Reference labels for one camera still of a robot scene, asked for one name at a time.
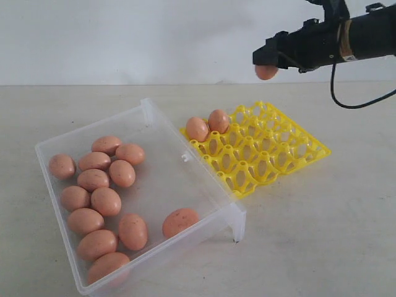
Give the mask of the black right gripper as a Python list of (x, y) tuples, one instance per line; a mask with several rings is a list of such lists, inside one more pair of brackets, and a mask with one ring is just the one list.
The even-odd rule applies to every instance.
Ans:
[(310, 1), (324, 10), (324, 20), (308, 19), (295, 32), (281, 31), (265, 40), (252, 54), (255, 66), (295, 67), (300, 73), (332, 63), (336, 56), (340, 22), (345, 20), (345, 1)]

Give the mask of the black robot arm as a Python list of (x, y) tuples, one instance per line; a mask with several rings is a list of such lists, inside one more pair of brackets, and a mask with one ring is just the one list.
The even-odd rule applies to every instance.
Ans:
[(295, 67), (300, 73), (344, 62), (395, 54), (395, 6), (377, 2), (351, 17), (345, 1), (314, 1), (324, 20), (304, 21), (294, 32), (281, 31), (255, 50), (256, 66)]

